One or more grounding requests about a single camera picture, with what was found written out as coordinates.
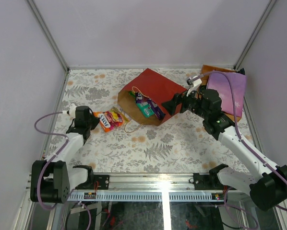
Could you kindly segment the red paper bag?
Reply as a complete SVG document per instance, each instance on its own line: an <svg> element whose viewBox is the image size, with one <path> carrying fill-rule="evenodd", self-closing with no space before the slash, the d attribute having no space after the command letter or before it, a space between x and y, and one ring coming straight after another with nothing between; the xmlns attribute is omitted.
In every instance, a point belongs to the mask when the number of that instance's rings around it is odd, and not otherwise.
<svg viewBox="0 0 287 230"><path fill-rule="evenodd" d="M165 113L165 117L162 120L155 115L146 118L136 105L135 98L129 94L131 91L140 91L150 97ZM118 105L135 122L141 125L159 126L172 117L162 103L171 100L174 94L184 91L186 91L184 87L151 69L146 69L118 93Z"/></svg>

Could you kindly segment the teal snack packet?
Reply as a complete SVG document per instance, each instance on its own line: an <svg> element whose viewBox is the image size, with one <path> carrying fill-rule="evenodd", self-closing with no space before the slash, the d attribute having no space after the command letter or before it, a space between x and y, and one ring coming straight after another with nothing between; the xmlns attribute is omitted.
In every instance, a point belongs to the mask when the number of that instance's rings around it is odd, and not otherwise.
<svg viewBox="0 0 287 230"><path fill-rule="evenodd" d="M151 105L149 104L149 101L146 100L135 100L137 107L141 111L141 113L144 115L145 118L149 118L150 116L153 116L155 113L151 108Z"/></svg>

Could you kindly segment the orange Fox's candy bag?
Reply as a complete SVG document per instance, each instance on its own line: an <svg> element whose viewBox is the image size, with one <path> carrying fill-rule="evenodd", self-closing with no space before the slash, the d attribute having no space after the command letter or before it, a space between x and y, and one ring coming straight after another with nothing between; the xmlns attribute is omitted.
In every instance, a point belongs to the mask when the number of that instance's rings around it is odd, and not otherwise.
<svg viewBox="0 0 287 230"><path fill-rule="evenodd" d="M129 122L129 119L116 107L105 112L93 112L93 114L99 118L101 127L106 133Z"/></svg>

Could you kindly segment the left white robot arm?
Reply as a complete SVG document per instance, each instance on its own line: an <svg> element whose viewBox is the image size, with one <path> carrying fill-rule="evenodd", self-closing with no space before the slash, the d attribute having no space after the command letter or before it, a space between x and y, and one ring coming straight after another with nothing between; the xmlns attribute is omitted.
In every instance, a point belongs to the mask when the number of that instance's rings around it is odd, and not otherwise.
<svg viewBox="0 0 287 230"><path fill-rule="evenodd" d="M95 183L91 166L70 163L99 124L99 118L88 106L74 104L61 114L73 118L66 134L61 134L65 142L52 155L32 165L30 199L44 209L51 209L51 204L65 203L73 189L90 189Z"/></svg>

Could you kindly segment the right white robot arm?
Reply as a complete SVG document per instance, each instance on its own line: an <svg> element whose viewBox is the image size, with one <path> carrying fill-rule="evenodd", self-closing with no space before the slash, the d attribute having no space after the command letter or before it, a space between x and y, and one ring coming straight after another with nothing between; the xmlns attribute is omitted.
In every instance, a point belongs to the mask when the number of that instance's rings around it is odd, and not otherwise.
<svg viewBox="0 0 287 230"><path fill-rule="evenodd" d="M233 187L252 199L263 211L278 206L287 199L287 166L278 166L264 156L238 131L235 124L221 109L222 100L216 90L203 90L199 97L194 92L177 93L162 106L173 115L180 105L180 112L187 110L203 118L208 134L231 150L246 166L249 173L237 172L221 166L209 176L214 189L224 185Z"/></svg>

